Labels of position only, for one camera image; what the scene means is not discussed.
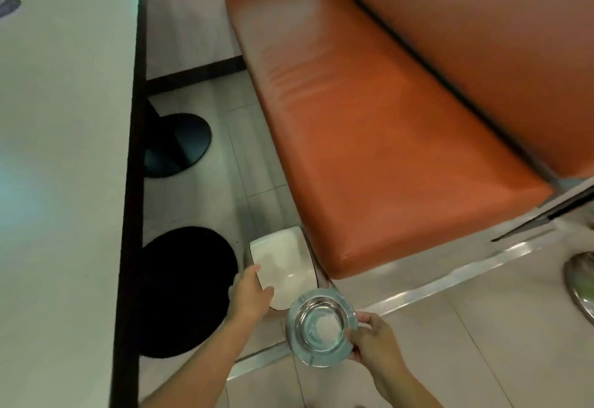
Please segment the metal ashtray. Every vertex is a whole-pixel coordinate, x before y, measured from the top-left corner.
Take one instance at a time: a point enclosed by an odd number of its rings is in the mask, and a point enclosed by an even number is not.
[[[286,322],[291,351],[305,364],[328,367],[353,350],[345,328],[357,329],[355,310],[336,289],[314,289],[293,302]]]

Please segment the white table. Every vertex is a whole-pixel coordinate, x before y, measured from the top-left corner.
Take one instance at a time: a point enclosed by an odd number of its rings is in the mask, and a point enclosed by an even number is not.
[[[0,19],[0,406],[108,406],[138,0]]]

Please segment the orange leather bench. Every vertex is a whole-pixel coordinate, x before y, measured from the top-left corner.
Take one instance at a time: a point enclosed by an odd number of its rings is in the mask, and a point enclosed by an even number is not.
[[[354,0],[226,4],[330,277],[484,230],[552,194]]]

